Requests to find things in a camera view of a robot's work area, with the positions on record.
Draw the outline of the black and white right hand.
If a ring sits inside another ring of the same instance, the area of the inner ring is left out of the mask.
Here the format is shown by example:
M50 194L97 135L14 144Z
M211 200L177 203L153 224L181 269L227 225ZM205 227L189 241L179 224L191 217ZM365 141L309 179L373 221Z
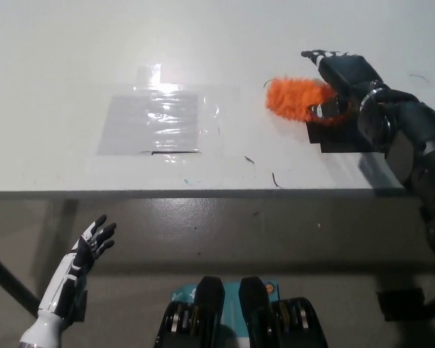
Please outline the black and white right hand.
M341 51L309 50L301 56L316 65L321 78L334 90L334 96L308 107L320 120L358 112L374 94L386 88L380 75L361 55Z

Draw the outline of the white and black left hand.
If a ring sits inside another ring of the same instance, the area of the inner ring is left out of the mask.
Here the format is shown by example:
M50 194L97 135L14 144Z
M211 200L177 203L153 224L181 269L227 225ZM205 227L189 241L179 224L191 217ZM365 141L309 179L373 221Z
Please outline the white and black left hand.
M86 279L96 260L115 244L116 224L106 226L106 215L98 217L78 237L63 256L47 286L38 310L64 320L78 316L83 303Z

